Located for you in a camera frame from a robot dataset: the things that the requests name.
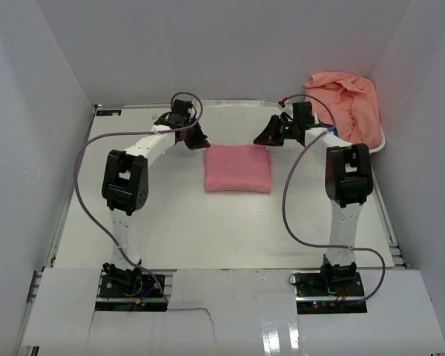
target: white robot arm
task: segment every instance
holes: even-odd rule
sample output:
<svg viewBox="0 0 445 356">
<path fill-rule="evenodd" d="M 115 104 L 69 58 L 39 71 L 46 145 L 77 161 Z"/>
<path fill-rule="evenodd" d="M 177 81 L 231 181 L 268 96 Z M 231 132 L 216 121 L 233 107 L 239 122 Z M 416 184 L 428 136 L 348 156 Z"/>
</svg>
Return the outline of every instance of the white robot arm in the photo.
<svg viewBox="0 0 445 356">
<path fill-rule="evenodd" d="M 285 139 L 295 139 L 307 146 L 328 130 L 328 125 L 315 122 L 310 102 L 298 102 L 293 104 L 293 118 L 285 109 L 273 115 L 254 144 L 282 146 Z M 332 201 L 329 245 L 354 247 L 358 217 L 373 189 L 369 149 L 326 132 L 311 151 L 326 160 L 325 189 Z M 327 288 L 352 283 L 356 278 L 355 253 L 349 248 L 327 248 L 320 272 Z"/>
<path fill-rule="evenodd" d="M 119 247 L 113 247 L 109 264 L 120 270 L 134 268 L 122 257 L 120 249 L 133 263 L 140 261 L 138 234 L 131 231 L 131 222 L 148 198 L 148 168 L 178 141 L 183 141 L 190 150 L 209 147 L 198 123 L 191 129 L 184 128 L 196 119 L 191 119 L 192 107 L 190 102 L 174 100 L 171 112 L 158 118 L 152 127 L 155 134 L 143 137 L 123 151 L 113 150 L 108 154 L 102 196 L 111 210 L 113 235 L 119 242 Z M 159 133 L 169 129 L 174 131 Z"/>
<path fill-rule="evenodd" d="M 152 127 L 152 131 L 163 130 L 168 130 L 168 126 L 154 125 Z M 158 156 L 175 145 L 175 135 L 174 132 L 170 132 L 146 136 L 131 147 L 126 148 L 124 150 L 125 155 L 126 157 L 144 157 L 147 161 L 148 169 Z M 138 199 L 146 199 L 147 195 L 148 192 L 142 192 L 142 196 Z M 128 215 L 127 211 L 118 208 L 111 209 L 112 234 L 119 241 L 119 248 L 122 248 L 129 259 L 136 264 L 140 261 L 139 249 L 136 246 L 138 234 L 131 233 L 130 228 L 132 226 L 131 222 L 139 216 L 139 211 L 139 209 L 136 209 Z M 112 258 L 109 262 L 122 270 L 132 269 L 133 267 L 122 257 L 119 248 L 113 245 Z"/>
</svg>

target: white enclosure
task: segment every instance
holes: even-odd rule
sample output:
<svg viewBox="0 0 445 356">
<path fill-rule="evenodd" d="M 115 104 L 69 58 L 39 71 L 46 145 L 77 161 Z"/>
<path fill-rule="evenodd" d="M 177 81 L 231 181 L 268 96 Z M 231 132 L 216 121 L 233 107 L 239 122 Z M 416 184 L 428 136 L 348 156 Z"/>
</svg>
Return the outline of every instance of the white enclosure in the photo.
<svg viewBox="0 0 445 356">
<path fill-rule="evenodd" d="M 373 166 L 445 338 L 445 0 L 1 0 L 0 355 L 15 352 L 92 104 L 276 101 L 324 70 L 376 84 L 387 142 Z"/>
</svg>

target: white table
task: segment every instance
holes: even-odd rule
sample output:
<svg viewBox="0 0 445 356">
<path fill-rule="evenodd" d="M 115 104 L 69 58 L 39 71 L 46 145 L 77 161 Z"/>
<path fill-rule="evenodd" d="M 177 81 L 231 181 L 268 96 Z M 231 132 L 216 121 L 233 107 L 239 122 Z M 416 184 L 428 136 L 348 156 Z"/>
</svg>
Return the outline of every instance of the white table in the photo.
<svg viewBox="0 0 445 356">
<path fill-rule="evenodd" d="M 174 276 L 180 290 L 171 298 L 179 294 L 181 301 L 184 295 L 199 308 L 142 313 L 94 311 L 98 276 L 93 283 L 83 284 L 75 276 L 89 272 L 50 269 L 58 271 L 45 271 L 51 275 L 42 280 L 33 310 L 41 313 L 27 326 L 28 335 L 35 337 L 25 343 L 40 345 L 40 356 L 81 355 L 76 350 L 84 347 L 86 356 L 234 355 L 224 352 L 228 347 L 239 350 L 237 355 L 298 355 L 286 352 L 288 343 L 292 347 L 298 344 L 301 354 L 310 356 L 428 356 L 445 352 L 419 271 L 387 271 L 383 287 L 366 303 L 366 314 L 295 315 L 292 287 L 286 282 L 291 271 L 261 272 L 261 277 L 248 278 L 250 271 L 238 270 L 222 280 L 218 278 L 220 270 L 205 270 L 202 279 L 193 271 L 183 272 Z M 379 281 L 379 271 L 360 273 L 365 288 L 371 291 Z M 268 300 L 278 303 L 264 303 Z M 56 302 L 62 307 L 56 308 Z M 254 307 L 262 309 L 254 313 Z M 267 346 L 280 347 L 280 353 L 267 352 Z"/>
<path fill-rule="evenodd" d="M 144 131 L 164 108 L 129 108 L 121 116 L 97 116 L 91 137 L 111 131 Z M 205 108 L 202 129 L 213 143 L 249 144 L 267 125 L 276 108 Z M 101 196 L 108 152 L 123 150 L 139 138 L 101 139 L 85 154 L 79 178 L 89 209 L 107 227 L 111 217 Z M 149 198 L 132 233 L 141 236 L 142 264 L 153 269 L 178 268 L 319 268 L 324 250 L 304 247 L 286 232 L 281 215 L 282 191 L 302 146 L 286 142 L 272 152 L 272 193 L 205 193 L 202 151 L 178 144 L 149 172 Z M 292 230 L 311 243 L 327 243 L 331 204 L 324 188 L 324 159 L 308 152 L 292 179 L 287 212 Z M 359 219 L 356 246 L 377 249 L 393 266 L 386 222 L 376 191 Z M 108 261 L 111 240 L 82 212 L 77 198 L 70 203 L 56 256 L 57 267 L 94 267 Z M 356 255 L 360 267 L 378 267 L 370 253 Z"/>
</svg>

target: crumpled pink cloth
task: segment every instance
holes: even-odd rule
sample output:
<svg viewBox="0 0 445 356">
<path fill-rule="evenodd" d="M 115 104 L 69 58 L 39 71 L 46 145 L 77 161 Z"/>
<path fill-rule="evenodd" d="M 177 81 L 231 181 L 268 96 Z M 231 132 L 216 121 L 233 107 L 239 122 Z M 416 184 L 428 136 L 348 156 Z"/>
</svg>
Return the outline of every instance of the crumpled pink cloth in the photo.
<svg viewBox="0 0 445 356">
<path fill-rule="evenodd" d="M 376 148 L 382 142 L 378 97 L 369 79 L 347 73 L 322 72 L 303 85 L 306 93 L 316 96 L 331 109 L 341 139 L 365 143 Z M 332 125 L 328 111 L 310 99 L 313 112 L 321 122 Z"/>
<path fill-rule="evenodd" d="M 206 191 L 271 192 L 271 157 L 265 146 L 211 144 L 203 160 Z"/>
</svg>

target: purple cable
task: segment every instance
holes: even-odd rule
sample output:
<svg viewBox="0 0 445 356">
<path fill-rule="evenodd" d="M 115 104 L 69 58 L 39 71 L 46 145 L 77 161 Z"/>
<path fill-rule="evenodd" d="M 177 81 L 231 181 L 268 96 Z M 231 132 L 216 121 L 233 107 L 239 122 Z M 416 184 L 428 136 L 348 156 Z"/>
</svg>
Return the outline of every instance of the purple cable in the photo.
<svg viewBox="0 0 445 356">
<path fill-rule="evenodd" d="M 98 135 L 98 136 L 90 139 L 89 141 L 87 141 L 79 150 L 79 152 L 76 156 L 76 160 L 74 161 L 74 175 L 73 175 L 74 188 L 76 189 L 77 200 L 79 201 L 79 204 L 81 205 L 82 210 L 97 226 L 99 226 L 101 228 L 101 230 L 103 230 L 112 239 L 113 243 L 119 249 L 122 257 L 124 257 L 124 260 L 126 260 L 131 266 L 148 273 L 154 279 L 156 285 L 158 286 L 158 289 L 162 293 L 163 299 L 165 299 L 165 302 L 167 304 L 168 304 L 168 298 L 165 295 L 165 292 L 163 291 L 163 288 L 160 285 L 160 282 L 156 278 L 155 274 L 152 271 L 150 271 L 149 269 L 145 268 L 144 266 L 137 265 L 136 263 L 132 262 L 131 259 L 128 258 L 127 254 L 123 251 L 123 249 L 120 248 L 119 241 L 117 241 L 115 236 L 105 226 L 103 226 L 103 224 L 101 224 L 100 221 L 98 221 L 98 219 L 89 211 L 86 204 L 84 204 L 84 200 L 82 199 L 82 195 L 81 195 L 81 190 L 79 189 L 78 177 L 79 177 L 79 171 L 81 170 L 82 160 L 84 159 L 84 153 L 86 151 L 86 147 L 89 146 L 91 143 L 97 141 L 98 139 L 103 139 L 105 137 L 112 137 L 112 136 L 141 136 L 141 135 L 154 135 L 154 134 L 169 134 L 171 132 L 188 130 L 189 128 L 192 128 L 193 126 L 195 126 L 198 123 L 198 121 L 201 119 L 202 111 L 203 111 L 203 106 L 202 106 L 202 102 L 201 102 L 200 98 L 192 93 L 187 92 L 187 91 L 180 91 L 171 97 L 171 100 L 170 100 L 171 106 L 173 106 L 174 99 L 179 95 L 192 96 L 200 104 L 201 110 L 198 114 L 197 119 L 192 124 L 185 126 L 184 128 L 180 128 L 180 129 L 169 129 L 169 130 L 161 130 L 161 131 L 142 131 L 142 132 L 138 132 L 138 131 L 137 132 L 110 132 L 110 133 L 104 133 L 102 135 Z"/>
<path fill-rule="evenodd" d="M 313 247 L 313 248 L 346 248 L 346 249 L 351 249 L 353 251 L 368 251 L 368 252 L 372 252 L 373 254 L 377 255 L 379 257 L 380 263 L 382 265 L 382 273 L 380 275 L 379 283 L 376 286 L 376 288 L 374 288 L 374 291 L 371 292 L 371 294 L 367 295 L 366 297 L 364 297 L 361 300 L 356 300 L 355 302 L 353 302 L 354 304 L 362 303 L 362 302 L 365 302 L 368 299 L 370 299 L 372 296 L 374 296 L 379 291 L 379 288 L 383 284 L 384 277 L 386 276 L 386 263 L 384 262 L 384 259 L 380 255 L 380 253 L 377 252 L 376 250 L 374 250 L 373 248 L 367 248 L 367 247 L 352 247 L 352 246 L 347 246 L 347 245 L 321 245 L 321 244 L 317 244 L 317 243 L 308 243 L 306 241 L 300 240 L 297 236 L 295 236 L 293 231 L 290 229 L 289 223 L 287 221 L 287 213 L 286 213 L 287 192 L 289 191 L 289 184 L 290 184 L 290 181 L 291 181 L 291 177 L 293 176 L 293 174 L 295 172 L 295 169 L 298 166 L 298 163 L 300 162 L 302 157 L 305 155 L 307 150 L 310 149 L 311 146 L 313 146 L 319 139 L 321 139 L 323 137 L 323 135 L 326 135 L 329 131 L 333 131 L 336 128 L 336 121 L 334 120 L 334 116 L 333 116 L 332 111 L 329 109 L 329 107 L 324 102 L 322 102 L 318 98 L 316 98 L 316 97 L 314 97 L 312 95 L 308 95 L 308 94 L 295 94 L 295 95 L 292 95 L 292 96 L 288 96 L 286 98 L 286 101 L 288 101 L 288 100 L 290 100 L 292 98 L 298 97 L 298 96 L 303 96 L 303 97 L 306 97 L 306 98 L 313 99 L 316 102 L 319 102 L 326 109 L 326 111 L 328 111 L 328 114 L 330 115 L 330 117 L 331 117 L 331 119 L 333 121 L 333 126 L 330 127 L 327 131 L 324 131 L 321 134 L 319 134 L 318 136 L 316 136 L 314 138 L 314 140 L 311 141 L 302 150 L 300 155 L 295 160 L 295 163 L 291 167 L 291 170 L 289 172 L 289 176 L 287 177 L 287 180 L 286 180 L 286 183 L 285 183 L 285 187 L 283 188 L 283 195 L 282 195 L 282 218 L 283 218 L 283 224 L 285 225 L 285 228 L 287 229 L 287 232 L 290 234 L 290 236 L 295 241 L 297 241 L 298 243 L 301 243 L 302 245 L 307 246 L 307 247 Z"/>
</svg>

